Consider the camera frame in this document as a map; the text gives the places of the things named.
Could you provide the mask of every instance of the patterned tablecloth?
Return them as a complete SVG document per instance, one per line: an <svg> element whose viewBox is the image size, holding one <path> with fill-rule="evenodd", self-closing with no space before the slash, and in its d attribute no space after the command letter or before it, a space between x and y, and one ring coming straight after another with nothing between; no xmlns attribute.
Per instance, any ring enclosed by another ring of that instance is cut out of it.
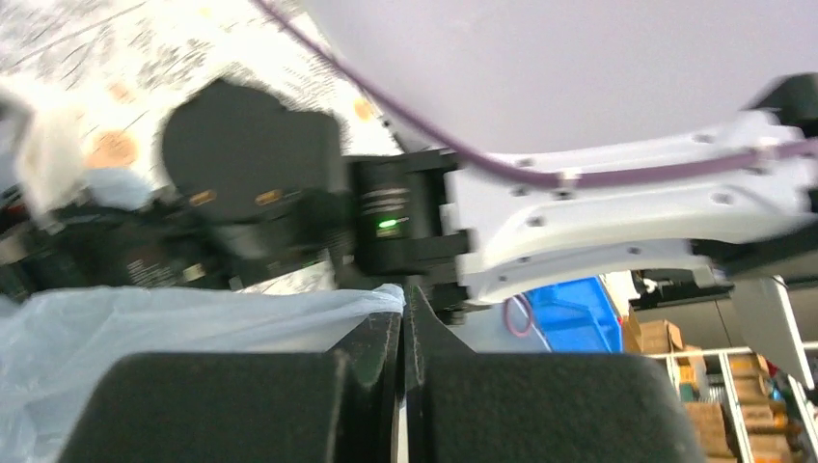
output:
<svg viewBox="0 0 818 463"><path fill-rule="evenodd" d="M319 39L293 0L276 0ZM169 112L216 77L254 86L291 109L341 122L344 153L395 154L360 93L245 0L0 0L0 69L80 93L86 164L127 166L167 184L157 133ZM331 286L320 264L251 290Z"/></svg>

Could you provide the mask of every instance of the transparent plastic bag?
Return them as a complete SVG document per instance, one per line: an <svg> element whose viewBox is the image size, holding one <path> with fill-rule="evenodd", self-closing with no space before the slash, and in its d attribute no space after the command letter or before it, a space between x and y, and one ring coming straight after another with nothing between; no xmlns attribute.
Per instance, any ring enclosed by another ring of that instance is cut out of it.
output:
<svg viewBox="0 0 818 463"><path fill-rule="evenodd" d="M92 288L0 300L0 462L54 461L100 376L137 352L321 352L399 286L289 296Z"/></svg>

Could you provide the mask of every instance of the blue plastic bin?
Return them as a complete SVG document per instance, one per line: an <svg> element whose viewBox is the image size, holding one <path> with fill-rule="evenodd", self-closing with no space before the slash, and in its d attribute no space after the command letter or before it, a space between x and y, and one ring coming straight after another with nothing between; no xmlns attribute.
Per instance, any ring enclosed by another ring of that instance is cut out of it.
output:
<svg viewBox="0 0 818 463"><path fill-rule="evenodd" d="M556 352L622 352L622 327L599 278L525 293L534 318Z"/></svg>

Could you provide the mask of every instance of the cable clip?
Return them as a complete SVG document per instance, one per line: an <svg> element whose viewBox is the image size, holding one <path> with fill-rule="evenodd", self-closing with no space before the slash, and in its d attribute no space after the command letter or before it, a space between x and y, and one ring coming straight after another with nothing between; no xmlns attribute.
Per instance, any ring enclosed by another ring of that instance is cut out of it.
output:
<svg viewBox="0 0 818 463"><path fill-rule="evenodd" d="M778 160L778 145L780 144L777 138L761 137L752 147L757 159L751 169L758 174L767 174L773 170L773 164Z"/></svg>
<svg viewBox="0 0 818 463"><path fill-rule="evenodd" d="M557 172L557 197L561 200L573 198L574 192L577 190L577 184L582 177L583 171L579 168L563 169Z"/></svg>

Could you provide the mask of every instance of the red cable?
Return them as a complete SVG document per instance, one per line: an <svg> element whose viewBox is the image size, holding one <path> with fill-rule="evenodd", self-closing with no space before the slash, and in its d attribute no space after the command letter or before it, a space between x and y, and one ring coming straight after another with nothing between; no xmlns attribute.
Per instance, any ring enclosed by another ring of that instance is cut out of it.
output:
<svg viewBox="0 0 818 463"><path fill-rule="evenodd" d="M528 320L526 321L525 328L522 330L514 328L514 325L511 323L511 301L515 301L517 304L520 304L520 306L522 306L523 310L526 312L526 318ZM534 313L532 305L529 303L526 296L516 295L506 299L505 302L503 302L503 324L505 325L506 330L508 330L508 333L511 333L517 338L525 338L531 333L534 327Z"/></svg>

